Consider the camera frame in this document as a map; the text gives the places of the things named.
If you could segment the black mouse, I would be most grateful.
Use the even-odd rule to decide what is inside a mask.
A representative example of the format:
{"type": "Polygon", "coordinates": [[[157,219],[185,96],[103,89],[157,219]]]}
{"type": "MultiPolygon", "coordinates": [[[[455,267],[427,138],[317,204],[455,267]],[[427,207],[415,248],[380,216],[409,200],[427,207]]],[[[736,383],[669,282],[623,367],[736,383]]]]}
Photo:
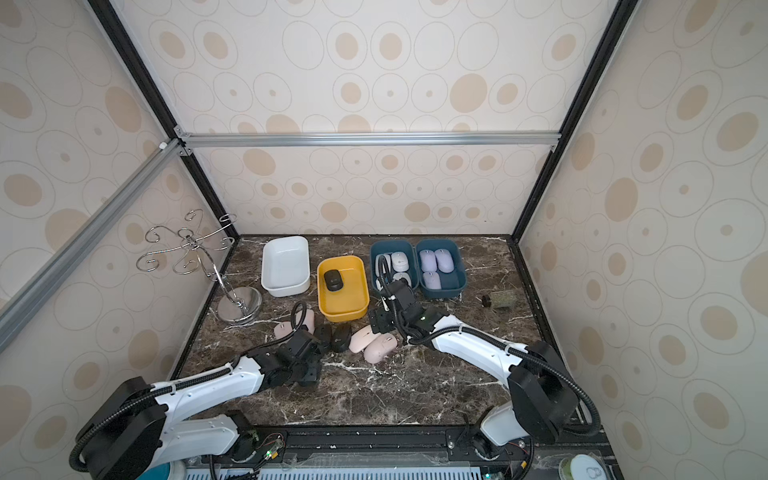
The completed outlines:
{"type": "Polygon", "coordinates": [[[338,269],[330,269],[324,272],[323,279],[329,292],[338,292],[344,287],[342,274],[338,269]]]}
{"type": "Polygon", "coordinates": [[[333,330],[330,324],[323,323],[315,327],[314,337],[318,341],[318,350],[322,355],[327,354],[331,350],[333,330]]]}
{"type": "Polygon", "coordinates": [[[339,323],[333,326],[331,337],[331,349],[336,353],[343,353],[350,347],[352,327],[349,323],[339,323]]]}

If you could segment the yellow storage box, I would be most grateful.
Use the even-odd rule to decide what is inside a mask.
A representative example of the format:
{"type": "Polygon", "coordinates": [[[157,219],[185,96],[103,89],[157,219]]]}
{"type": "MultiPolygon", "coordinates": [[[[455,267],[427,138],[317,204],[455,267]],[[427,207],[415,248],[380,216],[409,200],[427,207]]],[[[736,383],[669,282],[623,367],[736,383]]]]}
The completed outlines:
{"type": "Polygon", "coordinates": [[[370,295],[361,258],[354,255],[327,258],[318,265],[317,280],[319,309],[328,321],[343,323],[365,316],[370,295]],[[338,292],[326,289],[323,274],[330,269],[338,269],[342,274],[344,287],[338,292]]]}

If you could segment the purple mouse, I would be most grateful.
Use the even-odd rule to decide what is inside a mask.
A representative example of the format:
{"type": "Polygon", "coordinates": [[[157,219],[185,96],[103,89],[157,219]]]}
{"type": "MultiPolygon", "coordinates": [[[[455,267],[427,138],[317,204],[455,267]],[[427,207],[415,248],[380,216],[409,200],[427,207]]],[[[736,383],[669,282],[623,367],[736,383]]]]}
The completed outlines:
{"type": "Polygon", "coordinates": [[[437,272],[424,272],[423,285],[428,290],[441,290],[442,284],[440,275],[437,272]]]}
{"type": "Polygon", "coordinates": [[[455,270],[455,263],[451,252],[447,249],[437,249],[434,252],[437,259],[438,270],[444,274],[452,273],[455,270]]]}
{"type": "Polygon", "coordinates": [[[425,273],[434,273],[438,270],[437,259],[433,250],[420,250],[419,261],[421,270],[425,273]]]}

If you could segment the white storage box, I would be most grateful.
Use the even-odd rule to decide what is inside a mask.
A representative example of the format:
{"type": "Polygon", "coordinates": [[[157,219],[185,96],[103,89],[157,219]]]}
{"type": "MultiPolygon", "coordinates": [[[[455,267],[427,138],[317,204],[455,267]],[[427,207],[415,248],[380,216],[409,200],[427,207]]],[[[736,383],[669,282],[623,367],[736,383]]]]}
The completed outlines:
{"type": "Polygon", "coordinates": [[[309,243],[302,236],[266,243],[262,252],[262,287],[275,298],[300,295],[310,287],[309,243]]]}

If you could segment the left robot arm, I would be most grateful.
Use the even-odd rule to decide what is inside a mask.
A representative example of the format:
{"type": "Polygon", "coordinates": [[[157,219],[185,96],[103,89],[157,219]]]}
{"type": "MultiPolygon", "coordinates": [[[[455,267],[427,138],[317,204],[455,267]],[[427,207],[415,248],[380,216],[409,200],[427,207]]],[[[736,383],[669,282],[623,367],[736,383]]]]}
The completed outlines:
{"type": "Polygon", "coordinates": [[[196,375],[153,384],[126,380],[78,432],[69,466],[93,479],[137,479],[177,460],[229,454],[240,449],[251,424],[239,413],[209,419],[199,413],[284,385],[316,382],[322,356],[320,341],[301,328],[196,375]]]}

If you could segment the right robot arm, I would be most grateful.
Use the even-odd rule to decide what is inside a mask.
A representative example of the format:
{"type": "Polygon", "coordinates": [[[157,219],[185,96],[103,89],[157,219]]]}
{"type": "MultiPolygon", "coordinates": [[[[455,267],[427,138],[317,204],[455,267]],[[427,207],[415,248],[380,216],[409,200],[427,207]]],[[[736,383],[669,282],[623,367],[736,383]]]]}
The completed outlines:
{"type": "Polygon", "coordinates": [[[371,321],[376,333],[395,330],[406,344],[457,357],[494,377],[509,394],[471,430],[474,448],[494,457],[522,438],[553,443],[564,432],[591,437],[600,432],[597,407],[553,348],[538,341],[510,343],[474,328],[433,305],[417,301],[403,280],[374,281],[383,310],[371,321]]]}

